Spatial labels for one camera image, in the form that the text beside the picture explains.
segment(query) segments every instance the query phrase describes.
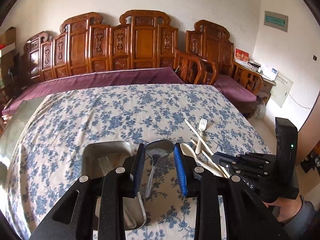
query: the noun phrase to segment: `stainless steel tray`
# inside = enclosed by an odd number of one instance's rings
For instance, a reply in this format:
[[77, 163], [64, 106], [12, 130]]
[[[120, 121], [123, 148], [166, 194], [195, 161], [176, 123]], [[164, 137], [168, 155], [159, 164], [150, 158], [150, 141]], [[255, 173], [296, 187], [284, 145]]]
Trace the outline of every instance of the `stainless steel tray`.
[[[125, 158], [134, 155], [131, 145], [125, 141], [92, 143], [83, 153], [82, 175], [90, 178], [105, 176], [109, 171], [122, 166]], [[123, 198], [124, 229], [132, 230], [143, 226], [147, 220], [140, 192], [133, 198]], [[100, 212], [100, 198], [97, 200], [95, 215]]]

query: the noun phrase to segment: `purple cushion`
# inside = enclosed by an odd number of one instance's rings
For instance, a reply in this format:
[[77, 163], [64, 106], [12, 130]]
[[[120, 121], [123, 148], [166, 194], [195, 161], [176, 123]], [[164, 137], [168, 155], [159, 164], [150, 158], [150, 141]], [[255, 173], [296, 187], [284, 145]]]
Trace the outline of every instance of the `purple cushion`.
[[230, 76], [219, 75], [214, 87], [230, 102], [255, 102], [257, 100], [254, 94]]
[[24, 100], [85, 88], [141, 84], [184, 84], [170, 67], [90, 73], [46, 81], [27, 87], [3, 115], [13, 115]]

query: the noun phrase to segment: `floral tablecloth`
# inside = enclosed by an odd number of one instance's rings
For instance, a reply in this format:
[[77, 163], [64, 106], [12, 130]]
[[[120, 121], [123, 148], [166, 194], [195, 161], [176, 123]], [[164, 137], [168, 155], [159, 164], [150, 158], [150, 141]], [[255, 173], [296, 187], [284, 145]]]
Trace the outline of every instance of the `floral tablecloth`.
[[[80, 177], [84, 148], [123, 140], [135, 150], [159, 138], [190, 142], [201, 118], [213, 152], [270, 153], [237, 109], [213, 86], [131, 85], [74, 90], [47, 96], [22, 132], [8, 171], [6, 217], [28, 239], [47, 212]], [[146, 161], [141, 193], [150, 172]], [[173, 156], [160, 159], [151, 194], [144, 199], [147, 223], [127, 239], [193, 239], [196, 199], [179, 189]]]

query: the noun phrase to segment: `chopstick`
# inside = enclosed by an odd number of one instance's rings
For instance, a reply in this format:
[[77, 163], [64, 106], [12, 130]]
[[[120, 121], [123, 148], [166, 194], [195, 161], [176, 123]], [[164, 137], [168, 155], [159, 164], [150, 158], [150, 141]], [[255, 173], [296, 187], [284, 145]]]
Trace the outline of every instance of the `chopstick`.
[[[197, 145], [197, 143], [194, 141], [194, 140], [190, 140], [195, 146]], [[201, 153], [213, 164], [213, 166], [215, 166], [215, 168], [218, 170], [218, 171], [221, 171], [221, 173], [224, 175], [225, 178], [229, 178], [229, 173], [227, 172], [227, 170], [220, 166], [220, 165], [217, 165], [216, 163], [213, 162], [213, 160], [211, 160], [211, 158], [209, 157], [209, 155], [207, 155], [207, 153], [204, 151], [204, 150], [201, 150]]]
[[[196, 131], [196, 129], [193, 128], [193, 126], [186, 120], [184, 119], [184, 121], [186, 122], [186, 124], [189, 126], [189, 128], [195, 133], [195, 135], [200, 139], [200, 141], [202, 142], [202, 144], [205, 146], [205, 148], [208, 150], [208, 152], [213, 155], [214, 153], [212, 152], [212, 150], [209, 148], [209, 146], [205, 143], [205, 141], [202, 139], [202, 137], [198, 134], [198, 132]], [[209, 156], [207, 154], [204, 154], [204, 156], [206, 156], [214, 165], [216, 165], [212, 160], [211, 158], [209, 158]], [[229, 173], [227, 172], [227, 170], [220, 166], [223, 173], [229, 178], [230, 175]]]

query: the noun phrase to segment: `wooden armrest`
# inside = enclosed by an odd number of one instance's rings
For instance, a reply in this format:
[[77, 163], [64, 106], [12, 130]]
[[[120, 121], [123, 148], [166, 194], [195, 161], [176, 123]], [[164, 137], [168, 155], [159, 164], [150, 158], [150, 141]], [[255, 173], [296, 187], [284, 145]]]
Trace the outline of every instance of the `wooden armrest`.
[[208, 59], [203, 59], [202, 61], [204, 62], [205, 67], [203, 84], [213, 85], [217, 81], [219, 75], [218, 64]]
[[184, 53], [176, 49], [172, 68], [184, 82], [203, 84], [204, 62], [194, 53]]
[[245, 89], [256, 95], [263, 86], [263, 78], [258, 73], [234, 62], [236, 68], [233, 79]]

